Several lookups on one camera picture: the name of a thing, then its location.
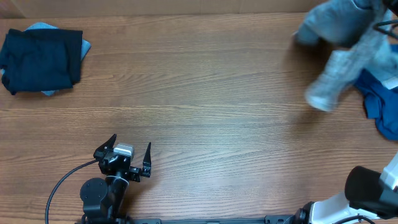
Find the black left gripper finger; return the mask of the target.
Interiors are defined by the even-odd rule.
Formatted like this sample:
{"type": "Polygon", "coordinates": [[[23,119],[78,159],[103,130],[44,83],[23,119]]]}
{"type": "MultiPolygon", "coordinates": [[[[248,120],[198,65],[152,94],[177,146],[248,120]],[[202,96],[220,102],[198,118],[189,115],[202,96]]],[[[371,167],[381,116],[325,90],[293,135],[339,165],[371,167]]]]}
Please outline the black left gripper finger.
{"type": "Polygon", "coordinates": [[[98,147],[95,150],[93,157],[94,158],[104,158],[105,155],[107,155],[107,153],[112,152],[116,138],[117,138],[117,134],[113,134],[105,143],[100,145],[100,147],[98,147]]]}
{"type": "Polygon", "coordinates": [[[151,149],[151,142],[147,146],[147,150],[142,162],[142,176],[143,177],[150,177],[151,174],[151,167],[152,167],[152,160],[151,160],[151,155],[150,155],[150,149],[151,149]]]}

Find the light blue denim shorts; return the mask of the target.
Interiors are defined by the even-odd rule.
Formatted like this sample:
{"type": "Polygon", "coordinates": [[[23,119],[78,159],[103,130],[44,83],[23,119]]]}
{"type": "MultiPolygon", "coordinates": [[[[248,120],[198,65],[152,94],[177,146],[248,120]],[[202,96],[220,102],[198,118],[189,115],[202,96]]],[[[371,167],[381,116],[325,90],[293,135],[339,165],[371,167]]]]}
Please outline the light blue denim shorts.
{"type": "Polygon", "coordinates": [[[305,92],[307,103],[332,111],[340,95],[368,69],[383,87],[397,87],[397,54],[386,33],[374,26],[387,22],[392,12],[378,0],[330,0],[311,9],[295,33],[295,41],[334,46],[323,71],[305,92]]]}

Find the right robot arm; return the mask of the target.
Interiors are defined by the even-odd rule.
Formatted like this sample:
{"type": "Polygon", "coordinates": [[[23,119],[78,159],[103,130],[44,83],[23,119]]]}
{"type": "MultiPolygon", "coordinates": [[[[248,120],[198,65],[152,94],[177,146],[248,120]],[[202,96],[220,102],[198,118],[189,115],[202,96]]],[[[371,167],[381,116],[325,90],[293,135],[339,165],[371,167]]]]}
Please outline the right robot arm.
{"type": "Polygon", "coordinates": [[[388,220],[397,217],[397,156],[381,173],[356,166],[345,191],[297,210],[292,223],[330,224],[388,220]]]}

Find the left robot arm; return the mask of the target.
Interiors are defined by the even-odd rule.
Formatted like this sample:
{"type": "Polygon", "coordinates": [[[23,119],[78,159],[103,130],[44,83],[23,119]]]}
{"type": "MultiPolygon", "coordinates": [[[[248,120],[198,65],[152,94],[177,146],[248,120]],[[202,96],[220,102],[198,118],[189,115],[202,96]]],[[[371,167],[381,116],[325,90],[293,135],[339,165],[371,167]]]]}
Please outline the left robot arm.
{"type": "Polygon", "coordinates": [[[147,146],[142,167],[138,168],[131,165],[133,146],[116,144],[116,138],[116,134],[112,135],[93,154],[105,178],[92,178],[82,185],[82,223],[132,223],[129,216],[120,214],[120,209],[129,184],[151,175],[151,144],[147,146]]]}

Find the crumpled blue t-shirt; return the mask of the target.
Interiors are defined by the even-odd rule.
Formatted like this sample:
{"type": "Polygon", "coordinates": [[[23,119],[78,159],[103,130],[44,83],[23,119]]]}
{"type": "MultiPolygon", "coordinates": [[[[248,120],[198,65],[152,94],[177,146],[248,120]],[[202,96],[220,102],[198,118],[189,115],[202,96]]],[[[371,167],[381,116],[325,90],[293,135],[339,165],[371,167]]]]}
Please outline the crumpled blue t-shirt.
{"type": "Polygon", "coordinates": [[[364,96],[368,119],[388,140],[397,140],[397,45],[384,44],[354,86],[364,96]]]}

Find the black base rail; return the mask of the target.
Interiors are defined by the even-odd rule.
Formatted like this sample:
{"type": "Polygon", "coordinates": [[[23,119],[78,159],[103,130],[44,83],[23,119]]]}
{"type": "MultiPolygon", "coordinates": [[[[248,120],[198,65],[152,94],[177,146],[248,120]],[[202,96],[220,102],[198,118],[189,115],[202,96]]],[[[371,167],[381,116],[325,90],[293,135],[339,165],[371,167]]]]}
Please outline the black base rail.
{"type": "Polygon", "coordinates": [[[150,219],[118,219],[104,222],[89,221],[86,217],[76,222],[89,223],[126,223],[126,224],[291,224],[295,220],[294,215],[266,215],[264,218],[222,218],[222,219],[186,219],[186,220],[161,220],[150,219]]]}

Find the brown cardboard wall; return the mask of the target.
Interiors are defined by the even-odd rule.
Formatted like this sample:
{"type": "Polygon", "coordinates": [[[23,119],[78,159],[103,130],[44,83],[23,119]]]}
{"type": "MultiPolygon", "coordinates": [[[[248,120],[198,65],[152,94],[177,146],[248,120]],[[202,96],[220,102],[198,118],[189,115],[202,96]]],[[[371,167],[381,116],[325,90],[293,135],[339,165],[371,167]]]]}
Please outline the brown cardboard wall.
{"type": "Polygon", "coordinates": [[[324,0],[1,0],[1,18],[307,12],[324,0]]]}

